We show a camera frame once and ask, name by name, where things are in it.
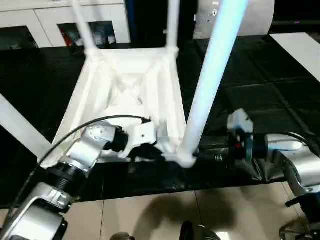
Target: white plastic part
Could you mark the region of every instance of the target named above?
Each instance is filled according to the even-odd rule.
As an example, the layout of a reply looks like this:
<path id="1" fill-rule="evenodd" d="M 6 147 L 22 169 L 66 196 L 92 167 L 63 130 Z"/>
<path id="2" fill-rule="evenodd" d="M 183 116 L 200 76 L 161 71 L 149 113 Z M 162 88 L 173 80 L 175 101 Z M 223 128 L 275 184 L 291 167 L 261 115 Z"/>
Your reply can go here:
<path id="1" fill-rule="evenodd" d="M 243 20 L 248 0 L 224 0 L 206 51 L 187 127 L 177 155 L 184 167 L 192 167 L 211 107 Z"/>
<path id="2" fill-rule="evenodd" d="M 127 127 L 125 131 L 128 133 L 129 139 L 125 149 L 118 154 L 121 159 L 128 157 L 131 150 L 140 147 L 141 144 L 154 144 L 157 141 L 155 124 L 152 121 Z"/>
<path id="3" fill-rule="evenodd" d="M 151 118 L 157 147 L 173 155 L 186 128 L 177 73 L 177 48 L 99 50 L 87 58 L 55 141 L 75 127 L 95 118 L 135 115 Z M 140 119 L 117 118 L 123 127 Z M 103 152 L 105 162 L 128 162 Z"/>
<path id="4" fill-rule="evenodd" d="M 177 47 L 179 26 L 180 0 L 168 1 L 166 46 Z"/>
<path id="5" fill-rule="evenodd" d="M 0 125 L 35 156 L 42 158 L 51 143 L 0 94 Z"/>
<path id="6" fill-rule="evenodd" d="M 247 134 L 254 132 L 254 123 L 242 108 L 228 116 L 226 127 L 230 131 L 241 129 Z"/>

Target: cabinet door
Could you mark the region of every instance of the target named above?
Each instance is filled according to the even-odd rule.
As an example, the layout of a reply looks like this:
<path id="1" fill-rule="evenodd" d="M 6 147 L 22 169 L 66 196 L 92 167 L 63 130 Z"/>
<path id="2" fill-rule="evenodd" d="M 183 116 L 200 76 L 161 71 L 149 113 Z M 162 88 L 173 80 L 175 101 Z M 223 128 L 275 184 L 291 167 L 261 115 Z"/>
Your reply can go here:
<path id="1" fill-rule="evenodd" d="M 14 29 L 8 28 L 16 27 L 27 28 L 39 48 L 52 47 L 33 10 L 0 12 L 0 36 L 3 34 L 2 39 L 4 39 L 8 34 L 15 32 Z"/>
<path id="2" fill-rule="evenodd" d="M 117 43 L 130 42 L 128 20 L 124 4 L 82 6 L 81 10 L 84 19 L 91 27 L 95 23 L 102 25 L 105 23 L 103 28 L 108 28 L 108 32 L 113 32 Z M 77 36 L 75 36 L 74 33 L 72 36 L 67 36 L 66 34 L 66 31 L 72 28 L 72 26 L 76 29 L 76 20 L 71 7 L 36 9 L 35 13 L 53 47 L 65 47 L 66 43 L 76 41 Z M 94 38 L 96 43 L 98 43 L 102 37 L 94 36 Z"/>

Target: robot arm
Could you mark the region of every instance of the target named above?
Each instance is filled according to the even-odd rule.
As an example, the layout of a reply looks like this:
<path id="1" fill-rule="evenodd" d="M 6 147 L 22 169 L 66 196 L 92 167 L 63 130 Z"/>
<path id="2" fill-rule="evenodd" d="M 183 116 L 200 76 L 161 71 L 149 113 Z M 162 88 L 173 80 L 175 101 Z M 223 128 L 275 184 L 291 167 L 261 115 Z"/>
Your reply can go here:
<path id="1" fill-rule="evenodd" d="M 3 227 L 1 240 L 60 240 L 68 223 L 60 213 L 68 212 L 102 150 L 113 150 L 128 157 L 132 149 L 156 142 L 151 121 L 132 126 L 128 132 L 99 121 L 87 126 L 79 139 L 46 170 L 47 177 Z"/>

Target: wheel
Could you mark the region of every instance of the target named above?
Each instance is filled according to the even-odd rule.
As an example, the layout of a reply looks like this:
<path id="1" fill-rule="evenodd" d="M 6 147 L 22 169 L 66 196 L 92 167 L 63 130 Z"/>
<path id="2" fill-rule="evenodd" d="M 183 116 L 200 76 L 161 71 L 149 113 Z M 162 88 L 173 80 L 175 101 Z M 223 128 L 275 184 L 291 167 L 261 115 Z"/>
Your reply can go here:
<path id="1" fill-rule="evenodd" d="M 179 240 L 194 240 L 194 226 L 192 222 L 185 221 L 182 224 Z"/>

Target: white panel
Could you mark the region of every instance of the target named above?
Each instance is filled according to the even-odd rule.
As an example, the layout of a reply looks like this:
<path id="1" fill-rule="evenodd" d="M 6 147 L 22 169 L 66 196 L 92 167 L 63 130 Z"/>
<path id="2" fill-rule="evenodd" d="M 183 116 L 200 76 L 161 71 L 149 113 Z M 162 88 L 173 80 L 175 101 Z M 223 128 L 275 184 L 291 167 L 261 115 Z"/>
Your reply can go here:
<path id="1" fill-rule="evenodd" d="M 39 48 L 52 47 L 33 10 L 0 12 L 0 28 L 27 26 Z"/>
<path id="2" fill-rule="evenodd" d="M 219 8 L 226 0 L 200 0 L 196 14 L 195 39 L 209 39 Z M 238 36 L 266 35 L 275 9 L 275 0 L 249 0 Z"/>
<path id="3" fill-rule="evenodd" d="M 274 40 L 320 82 L 320 44 L 305 32 L 272 34 Z"/>
<path id="4" fill-rule="evenodd" d="M 66 43 L 58 24 L 74 23 L 75 17 L 71 7 L 36 9 L 40 22 L 53 47 L 65 47 Z M 123 4 L 83 6 L 82 14 L 87 22 L 112 21 L 116 42 L 129 43 L 129 27 L 126 9 Z"/>

